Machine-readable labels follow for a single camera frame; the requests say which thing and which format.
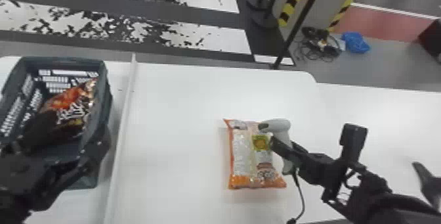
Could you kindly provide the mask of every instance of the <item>white table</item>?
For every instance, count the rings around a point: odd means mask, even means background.
[[[290,177],[287,189],[227,189],[222,119],[287,118],[294,139],[321,143],[327,115],[311,75],[138,64],[129,106],[106,223],[284,223],[300,211]],[[338,141],[329,143],[338,151]],[[340,217],[319,201],[320,187],[304,193],[303,221]]]
[[[12,67],[20,59],[20,56],[8,56],[0,58],[0,86],[3,86]],[[107,206],[107,198],[110,186],[110,176],[114,160],[119,121],[123,112],[125,90],[129,80],[130,63],[108,62],[108,80],[114,102],[109,119],[109,128],[112,135],[112,148],[102,163],[100,182],[97,188],[87,190],[68,190],[63,192],[54,205],[45,212],[34,213],[26,223],[28,224],[97,224],[102,223]]]
[[[105,224],[266,224],[297,215],[300,200],[289,177],[287,189],[226,188],[222,118],[287,118],[293,140],[333,157],[343,124],[364,125],[361,162],[396,192],[422,197],[410,163],[419,160],[441,175],[440,101],[438,93],[316,84],[302,72],[139,64]],[[321,203],[321,187],[303,183],[303,190],[301,223],[342,218]]]

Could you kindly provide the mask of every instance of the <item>cable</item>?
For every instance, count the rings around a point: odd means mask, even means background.
[[[338,47],[337,51],[341,51],[341,47],[335,37],[332,35],[329,35],[328,38],[331,38],[332,41],[335,42],[336,46]],[[322,60],[324,62],[333,62],[335,58],[338,55],[333,55],[329,53],[329,51],[321,51],[319,48],[312,49],[311,47],[314,46],[316,43],[314,40],[308,39],[306,37],[303,37],[300,41],[294,41],[297,43],[296,49],[293,51],[293,56],[297,60]]]
[[[300,200],[302,202],[302,210],[300,211],[299,215],[296,218],[291,218],[289,221],[287,221],[286,224],[296,224],[297,221],[303,216],[303,214],[305,213],[305,209],[306,209],[305,198],[303,196],[302,188],[300,188],[300,183],[299,183],[299,178],[297,177],[297,172],[294,172],[293,178],[294,178],[294,183],[299,190]]]

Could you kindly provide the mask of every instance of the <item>robotic hand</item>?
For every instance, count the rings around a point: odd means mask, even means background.
[[[354,224],[441,223],[441,213],[438,210],[418,198],[393,194],[385,179],[368,171],[358,162],[368,134],[366,128],[345,124],[340,138],[343,150],[340,157],[334,160],[325,154],[309,153],[302,146],[290,141],[289,127],[289,121],[280,119],[259,124],[261,131],[274,134],[270,147],[283,158],[282,172],[292,174],[295,181],[298,174],[307,183],[322,186],[322,201],[349,221]],[[347,181],[355,175],[358,175],[360,184],[349,186]],[[433,182],[439,182],[433,177],[430,179],[432,185]],[[342,185],[352,191],[348,200],[338,198]]]
[[[58,195],[82,176],[96,170],[110,147],[106,125],[98,141],[86,144],[77,160],[48,166],[42,159],[0,151],[0,222],[21,224],[31,215],[49,209]]]

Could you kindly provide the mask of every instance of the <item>snack bag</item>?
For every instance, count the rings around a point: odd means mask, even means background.
[[[284,188],[286,183],[272,165],[270,136],[257,122],[224,120],[230,141],[229,189]]]

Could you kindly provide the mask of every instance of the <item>orange snack bag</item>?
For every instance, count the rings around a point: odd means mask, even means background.
[[[230,143],[229,189],[284,188],[286,182],[272,165],[270,136],[259,131],[257,122],[224,120]]]

